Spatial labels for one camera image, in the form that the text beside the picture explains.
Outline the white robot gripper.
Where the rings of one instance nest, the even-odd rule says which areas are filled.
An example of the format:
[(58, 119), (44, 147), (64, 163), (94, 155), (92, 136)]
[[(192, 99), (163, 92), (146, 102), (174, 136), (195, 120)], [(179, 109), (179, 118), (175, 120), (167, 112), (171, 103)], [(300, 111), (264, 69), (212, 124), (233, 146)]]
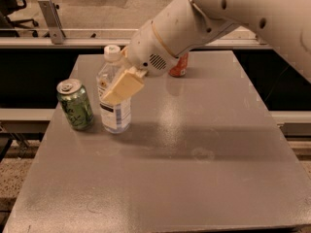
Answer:
[(234, 22), (207, 16), (192, 0), (173, 0), (121, 50), (133, 66), (121, 67), (100, 96), (101, 101), (118, 105), (144, 87), (146, 75), (163, 75), (185, 53), (218, 40), (237, 27)]

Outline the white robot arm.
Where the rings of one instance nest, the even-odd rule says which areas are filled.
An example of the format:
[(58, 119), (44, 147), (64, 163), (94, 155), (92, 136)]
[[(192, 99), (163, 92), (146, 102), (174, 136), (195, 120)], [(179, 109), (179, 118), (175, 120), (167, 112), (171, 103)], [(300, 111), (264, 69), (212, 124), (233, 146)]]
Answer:
[(306, 80), (311, 80), (311, 0), (173, 0), (125, 47), (121, 69), (101, 99), (117, 105), (161, 76), (186, 52), (238, 26), (254, 32)]

